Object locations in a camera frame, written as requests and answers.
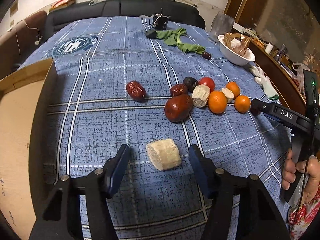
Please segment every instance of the red tomato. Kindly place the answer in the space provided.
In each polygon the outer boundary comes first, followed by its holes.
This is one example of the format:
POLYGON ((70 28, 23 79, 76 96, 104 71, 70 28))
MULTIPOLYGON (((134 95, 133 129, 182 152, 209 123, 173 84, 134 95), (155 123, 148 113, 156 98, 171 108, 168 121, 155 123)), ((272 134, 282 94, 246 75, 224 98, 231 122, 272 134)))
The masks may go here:
POLYGON ((214 81, 209 77, 204 77, 199 80, 199 85, 205 85, 210 88, 210 93, 214 90, 216 84, 214 81))

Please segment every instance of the tangerine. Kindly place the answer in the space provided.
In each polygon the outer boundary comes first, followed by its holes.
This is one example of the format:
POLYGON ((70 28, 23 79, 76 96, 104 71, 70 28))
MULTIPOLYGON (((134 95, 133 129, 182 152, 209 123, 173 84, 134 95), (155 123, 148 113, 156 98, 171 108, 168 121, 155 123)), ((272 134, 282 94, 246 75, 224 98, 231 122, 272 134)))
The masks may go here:
POLYGON ((250 99, 247 96, 241 95, 235 99, 235 109, 241 114, 244 114, 249 110, 250 104, 250 99))
POLYGON ((236 84, 236 82, 229 82, 226 85, 226 88, 230 89, 233 92, 233 99, 236 99, 240 95, 240 88, 236 84))
POLYGON ((208 106, 211 112, 221 114, 227 107, 227 98, 221 91, 212 91, 208 99, 208 106))

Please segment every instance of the printed emblem on fabric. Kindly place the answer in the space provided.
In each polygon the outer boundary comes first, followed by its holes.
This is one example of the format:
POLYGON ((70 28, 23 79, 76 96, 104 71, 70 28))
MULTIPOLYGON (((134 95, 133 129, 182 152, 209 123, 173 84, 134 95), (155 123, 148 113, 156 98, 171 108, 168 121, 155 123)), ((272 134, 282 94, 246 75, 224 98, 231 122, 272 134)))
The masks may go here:
POLYGON ((74 37, 74 38, 65 40, 63 42, 60 42, 57 46, 55 46, 52 49, 52 52, 48 53, 48 54, 51 54, 52 57, 59 57, 59 56, 74 53, 74 52, 79 51, 81 49, 88 50, 90 47, 92 47, 94 44, 96 44, 97 40, 98 40, 97 36, 74 37))

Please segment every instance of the white glove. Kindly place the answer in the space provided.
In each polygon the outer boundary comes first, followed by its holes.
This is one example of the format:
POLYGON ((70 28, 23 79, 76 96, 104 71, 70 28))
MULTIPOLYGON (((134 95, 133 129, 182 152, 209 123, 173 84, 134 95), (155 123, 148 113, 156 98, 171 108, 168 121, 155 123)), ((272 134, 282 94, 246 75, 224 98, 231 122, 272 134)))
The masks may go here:
POLYGON ((263 70, 260 67, 256 68, 255 66, 251 65, 249 71, 252 75, 255 76, 255 82, 257 82, 260 87, 263 88, 265 94, 269 99, 279 99, 279 95, 272 86, 269 77, 264 75, 263 70))

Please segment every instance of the bed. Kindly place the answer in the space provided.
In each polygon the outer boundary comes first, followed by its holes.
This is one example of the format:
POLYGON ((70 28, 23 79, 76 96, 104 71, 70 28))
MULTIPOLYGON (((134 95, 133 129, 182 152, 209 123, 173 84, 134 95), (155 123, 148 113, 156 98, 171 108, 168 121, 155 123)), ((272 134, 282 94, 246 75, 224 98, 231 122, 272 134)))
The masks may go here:
MULTIPOLYGON (((242 67, 230 63, 208 33, 191 25, 182 42, 197 43, 212 54, 207 60, 182 53, 161 40, 147 39, 145 17, 100 17, 75 21, 49 38, 23 64, 53 57, 57 86, 48 109, 44 177, 49 184, 63 174, 79 177, 102 167, 122 143, 132 157, 118 193, 108 200, 119 239, 199 239, 211 200, 198 189, 188 161, 188 147, 197 144, 215 165, 233 175, 259 175, 286 220, 288 204, 279 198, 281 166, 290 146, 290 133, 263 114, 238 113, 228 104, 222 115, 193 108, 183 122, 170 123, 164 115, 169 89, 184 77, 210 76, 216 90, 235 81, 241 93, 269 99, 242 67), (133 101, 125 85, 140 82, 148 93, 145 103, 133 101), (168 171, 156 170, 146 144, 172 138, 182 163, 168 171)), ((234 239, 239 198, 234 198, 229 239, 234 239)), ((90 239, 85 199, 80 199, 84 237, 90 239)))

